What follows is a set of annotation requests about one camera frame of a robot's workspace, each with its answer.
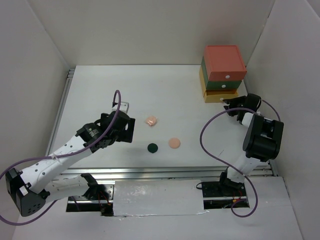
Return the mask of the red top drawer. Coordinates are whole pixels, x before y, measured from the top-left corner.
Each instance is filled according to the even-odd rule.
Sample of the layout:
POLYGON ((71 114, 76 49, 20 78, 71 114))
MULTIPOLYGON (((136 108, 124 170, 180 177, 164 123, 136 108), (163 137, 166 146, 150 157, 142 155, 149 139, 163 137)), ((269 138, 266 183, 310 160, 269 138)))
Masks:
POLYGON ((210 82, 241 81, 247 73, 237 45, 207 45, 203 57, 210 82))

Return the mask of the bare peach makeup puff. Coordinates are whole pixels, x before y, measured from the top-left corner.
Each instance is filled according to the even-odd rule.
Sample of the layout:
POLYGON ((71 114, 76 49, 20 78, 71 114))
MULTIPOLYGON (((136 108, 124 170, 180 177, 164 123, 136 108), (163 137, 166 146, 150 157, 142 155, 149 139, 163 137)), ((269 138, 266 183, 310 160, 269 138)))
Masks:
POLYGON ((169 139, 168 145, 172 149, 178 149, 181 146, 181 141, 177 137, 172 137, 169 139))

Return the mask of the green drawer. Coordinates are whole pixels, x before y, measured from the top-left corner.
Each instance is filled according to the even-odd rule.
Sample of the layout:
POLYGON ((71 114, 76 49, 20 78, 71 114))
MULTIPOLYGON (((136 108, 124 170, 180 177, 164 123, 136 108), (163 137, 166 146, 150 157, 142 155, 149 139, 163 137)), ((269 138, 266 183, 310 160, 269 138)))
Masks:
POLYGON ((242 83, 241 80, 209 81, 204 57, 201 60, 201 67, 199 69, 199 78, 200 78, 200 83, 202 88, 204 90, 212 90, 212 91, 238 89, 238 87, 242 83))

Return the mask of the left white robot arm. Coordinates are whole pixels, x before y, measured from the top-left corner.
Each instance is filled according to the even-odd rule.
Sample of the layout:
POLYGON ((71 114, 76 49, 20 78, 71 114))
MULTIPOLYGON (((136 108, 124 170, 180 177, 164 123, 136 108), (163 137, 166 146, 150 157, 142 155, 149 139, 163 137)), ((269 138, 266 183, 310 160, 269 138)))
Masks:
POLYGON ((135 121, 122 111, 103 113, 100 119, 80 128, 48 159, 40 160, 21 171, 10 169, 5 174, 7 191, 20 215, 31 216, 45 204, 66 197, 108 200, 108 190, 103 184, 98 184, 90 173, 81 173, 75 177, 62 177, 61 173, 115 142, 131 143, 135 121))

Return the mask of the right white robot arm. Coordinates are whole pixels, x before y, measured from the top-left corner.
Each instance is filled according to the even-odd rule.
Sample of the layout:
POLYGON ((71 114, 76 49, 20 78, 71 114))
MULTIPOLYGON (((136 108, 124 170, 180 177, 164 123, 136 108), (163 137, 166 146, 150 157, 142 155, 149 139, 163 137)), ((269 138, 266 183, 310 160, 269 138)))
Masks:
POLYGON ((233 110, 228 115, 236 116, 236 120, 247 127, 242 150, 243 153, 235 162, 234 167, 228 167, 221 173, 218 182, 218 192, 223 196, 230 195, 234 190, 239 190, 244 185, 245 176, 248 176, 258 165, 275 159, 282 142, 284 123, 280 120, 271 120, 247 110, 257 111, 262 103, 262 98, 249 93, 223 101, 226 110, 233 110))

